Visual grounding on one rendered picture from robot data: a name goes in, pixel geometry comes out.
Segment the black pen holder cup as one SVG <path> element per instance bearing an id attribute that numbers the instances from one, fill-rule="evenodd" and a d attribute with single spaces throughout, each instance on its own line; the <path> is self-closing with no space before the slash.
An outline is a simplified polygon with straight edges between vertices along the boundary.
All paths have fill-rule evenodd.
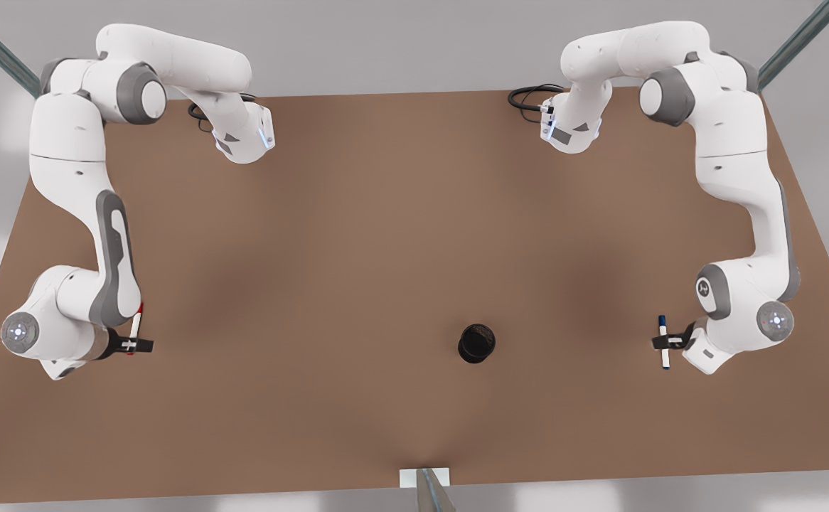
<path id="1" fill-rule="evenodd" d="M 493 331 L 483 324 L 467 326 L 458 341 L 458 353 L 464 362 L 470 364 L 482 363 L 496 347 L 496 337 Z"/>

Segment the silver frame post with foot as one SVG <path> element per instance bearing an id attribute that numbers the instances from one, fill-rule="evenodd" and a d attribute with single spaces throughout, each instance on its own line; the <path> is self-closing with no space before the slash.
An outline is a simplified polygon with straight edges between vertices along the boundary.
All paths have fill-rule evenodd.
<path id="1" fill-rule="evenodd" d="M 417 512 L 457 512 L 446 492 L 450 483 L 447 467 L 399 470 L 399 487 L 417 490 Z"/>

